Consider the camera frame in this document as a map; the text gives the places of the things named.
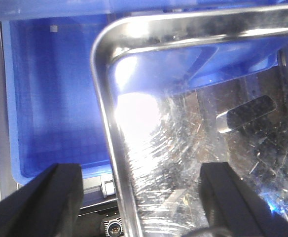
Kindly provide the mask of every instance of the blue crate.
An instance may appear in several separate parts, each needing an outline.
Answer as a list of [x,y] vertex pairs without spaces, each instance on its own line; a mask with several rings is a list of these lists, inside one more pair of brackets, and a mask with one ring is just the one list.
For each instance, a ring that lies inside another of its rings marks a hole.
[[111,173],[89,53],[105,15],[3,23],[14,179],[58,162],[84,178]]
[[0,20],[172,9],[264,6],[288,0],[0,0]]
[[130,54],[108,70],[113,97],[181,94],[265,71],[287,43],[288,36],[269,37]]

